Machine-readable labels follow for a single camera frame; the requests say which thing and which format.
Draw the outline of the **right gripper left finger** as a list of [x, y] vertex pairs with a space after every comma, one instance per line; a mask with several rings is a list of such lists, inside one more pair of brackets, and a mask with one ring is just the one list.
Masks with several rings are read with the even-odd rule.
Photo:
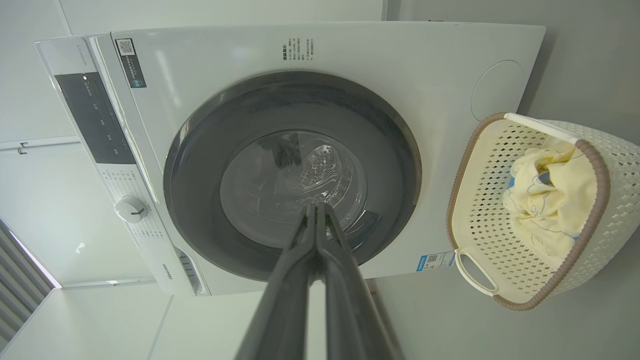
[[235, 360], [304, 360], [317, 206], [301, 213], [269, 278]]

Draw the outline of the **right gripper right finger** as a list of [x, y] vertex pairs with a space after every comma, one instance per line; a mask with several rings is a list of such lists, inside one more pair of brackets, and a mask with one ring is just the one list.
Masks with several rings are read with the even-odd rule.
[[400, 360], [327, 203], [318, 205], [318, 261], [326, 286], [327, 360]]

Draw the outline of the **washing machine door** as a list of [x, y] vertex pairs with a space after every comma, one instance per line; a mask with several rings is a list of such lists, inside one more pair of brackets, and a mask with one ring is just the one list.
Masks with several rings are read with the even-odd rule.
[[183, 239], [208, 262], [255, 281], [267, 281], [274, 271], [298, 222], [281, 249], [253, 242], [228, 220], [220, 187], [238, 152], [279, 132], [323, 134], [361, 163], [363, 213], [348, 228], [339, 223], [359, 265], [381, 253], [409, 223], [421, 191], [422, 161], [400, 113], [352, 80], [320, 71], [272, 71], [211, 96], [170, 145], [163, 175], [167, 210]]

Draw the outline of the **pale yellow printed garment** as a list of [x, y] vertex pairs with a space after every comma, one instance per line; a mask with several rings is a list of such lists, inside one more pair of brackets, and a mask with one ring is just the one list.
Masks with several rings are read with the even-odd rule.
[[558, 268], [578, 241], [594, 207], [595, 172], [589, 164], [553, 164], [550, 170], [510, 171], [502, 202], [512, 228], [535, 255]]
[[526, 194], [555, 191], [549, 166], [569, 162], [577, 150], [574, 144], [557, 139], [547, 139], [540, 148], [528, 148], [510, 168], [509, 188]]

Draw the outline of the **stainless steel washing machine drum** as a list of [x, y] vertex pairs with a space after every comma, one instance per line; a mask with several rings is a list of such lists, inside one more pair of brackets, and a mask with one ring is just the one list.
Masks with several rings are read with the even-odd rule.
[[222, 176], [221, 205], [252, 242], [282, 249], [308, 205], [327, 203], [349, 228], [363, 214], [367, 180], [340, 141], [311, 131], [281, 131], [251, 142]]

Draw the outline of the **white washing machine dial knob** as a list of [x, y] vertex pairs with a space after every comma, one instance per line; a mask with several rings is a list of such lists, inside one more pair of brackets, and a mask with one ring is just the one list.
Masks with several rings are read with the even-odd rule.
[[148, 214], [146, 204], [139, 198], [131, 195], [123, 196], [114, 204], [114, 210], [122, 221], [137, 224]]

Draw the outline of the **white front-load washing machine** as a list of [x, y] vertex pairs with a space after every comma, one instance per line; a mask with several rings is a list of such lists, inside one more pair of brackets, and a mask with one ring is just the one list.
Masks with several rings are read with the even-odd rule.
[[[479, 123], [471, 111], [478, 80], [512, 60], [524, 70], [526, 88], [545, 34], [542, 26], [504, 23], [316, 22], [121, 30], [43, 39], [35, 48], [113, 205], [124, 196], [146, 204], [139, 223], [119, 218], [147, 267], [151, 246], [169, 243], [195, 260], [210, 296], [228, 296], [260, 292], [266, 281], [234, 275], [196, 253], [174, 226], [163, 191], [173, 139], [206, 100], [252, 76], [297, 69], [335, 75], [384, 98], [417, 143], [422, 184], [407, 225], [359, 271], [366, 279], [408, 274], [421, 256], [451, 251], [445, 212]], [[314, 38], [315, 59], [284, 61], [288, 37]], [[116, 39], [132, 39], [146, 88], [130, 88]], [[135, 164], [98, 163], [90, 153], [55, 78], [84, 73], [102, 78]]]

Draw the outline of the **dark washing machine display panel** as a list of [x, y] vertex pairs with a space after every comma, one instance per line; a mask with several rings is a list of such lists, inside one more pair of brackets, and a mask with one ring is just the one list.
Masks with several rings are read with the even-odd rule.
[[55, 79], [96, 163], [135, 164], [101, 76], [90, 72], [60, 74]]

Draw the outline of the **blue energy label sticker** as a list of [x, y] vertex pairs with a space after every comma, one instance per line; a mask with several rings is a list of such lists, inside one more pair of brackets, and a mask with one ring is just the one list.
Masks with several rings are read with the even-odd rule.
[[429, 271], [450, 267], [455, 262], [455, 252], [445, 251], [441, 253], [428, 254], [420, 257], [417, 265], [417, 272]]

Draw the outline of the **white detergent drawer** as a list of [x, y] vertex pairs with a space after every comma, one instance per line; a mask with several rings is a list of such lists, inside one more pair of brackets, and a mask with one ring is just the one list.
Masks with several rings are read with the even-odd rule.
[[148, 257], [151, 273], [165, 293], [184, 297], [211, 295], [196, 261], [181, 249], [169, 243], [154, 244]]

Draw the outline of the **cream perforated laundry basket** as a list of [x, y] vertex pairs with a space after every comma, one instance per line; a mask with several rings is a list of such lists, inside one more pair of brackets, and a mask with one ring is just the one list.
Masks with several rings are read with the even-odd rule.
[[[526, 149], [563, 141], [586, 155], [597, 192], [589, 218], [558, 265], [517, 238], [503, 194]], [[503, 307], [523, 312], [589, 281], [640, 226], [640, 145], [569, 121], [515, 112], [487, 117], [471, 135], [446, 212], [446, 232], [463, 278]]]

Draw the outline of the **small printed text decal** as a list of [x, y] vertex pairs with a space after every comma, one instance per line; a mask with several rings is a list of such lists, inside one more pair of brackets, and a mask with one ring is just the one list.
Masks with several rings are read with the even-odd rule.
[[313, 61], [316, 58], [314, 38], [287, 37], [281, 46], [281, 59], [284, 61]]

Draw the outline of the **grey slatted panel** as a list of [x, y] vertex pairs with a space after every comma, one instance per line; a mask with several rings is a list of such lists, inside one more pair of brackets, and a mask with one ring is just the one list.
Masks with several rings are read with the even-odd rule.
[[54, 288], [0, 218], [0, 353]]

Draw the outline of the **round drain filter cover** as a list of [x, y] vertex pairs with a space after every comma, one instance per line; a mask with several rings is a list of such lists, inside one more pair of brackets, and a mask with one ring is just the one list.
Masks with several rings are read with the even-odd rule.
[[517, 111], [526, 86], [525, 71], [513, 60], [503, 60], [487, 69], [471, 94], [471, 112], [478, 120], [501, 112]]

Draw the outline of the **dark QR code sticker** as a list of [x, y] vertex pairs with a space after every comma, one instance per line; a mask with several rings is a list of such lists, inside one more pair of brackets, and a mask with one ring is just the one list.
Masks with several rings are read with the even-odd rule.
[[144, 78], [138, 56], [135, 51], [133, 39], [121, 38], [114, 40], [115, 47], [119, 53], [123, 70], [131, 89], [146, 88], [146, 80]]

